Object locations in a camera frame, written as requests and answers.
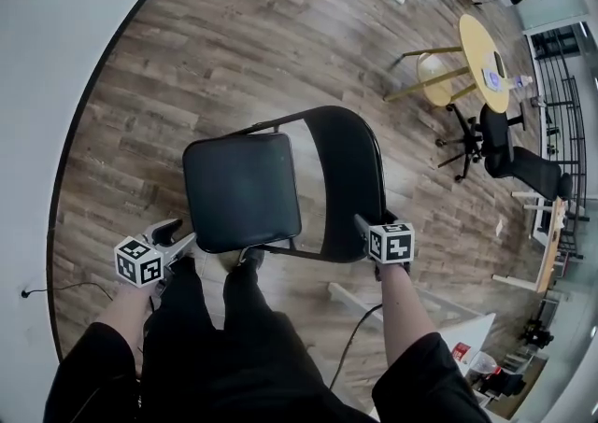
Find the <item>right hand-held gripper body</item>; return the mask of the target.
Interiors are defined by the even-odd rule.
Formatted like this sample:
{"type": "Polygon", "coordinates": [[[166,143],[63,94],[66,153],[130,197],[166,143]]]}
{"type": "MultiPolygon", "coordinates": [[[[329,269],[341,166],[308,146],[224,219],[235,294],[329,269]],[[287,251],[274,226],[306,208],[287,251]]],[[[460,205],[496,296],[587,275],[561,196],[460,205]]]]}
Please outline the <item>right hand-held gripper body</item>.
{"type": "Polygon", "coordinates": [[[398,265],[410,274],[414,260],[415,230],[411,223],[395,221],[370,226],[367,231],[368,257],[376,263],[375,279],[381,281],[382,266],[398,265]]]}

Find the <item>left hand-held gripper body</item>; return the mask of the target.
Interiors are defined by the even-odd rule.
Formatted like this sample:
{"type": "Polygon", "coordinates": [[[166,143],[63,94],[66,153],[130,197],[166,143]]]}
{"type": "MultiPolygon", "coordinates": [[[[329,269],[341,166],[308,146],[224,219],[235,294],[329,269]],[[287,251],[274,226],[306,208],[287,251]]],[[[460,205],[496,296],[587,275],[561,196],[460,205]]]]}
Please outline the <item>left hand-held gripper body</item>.
{"type": "Polygon", "coordinates": [[[135,236],[127,236],[114,247],[117,276],[137,288],[163,279],[164,269],[173,263],[164,260],[164,247],[168,245],[152,243],[155,224],[135,236]]]}

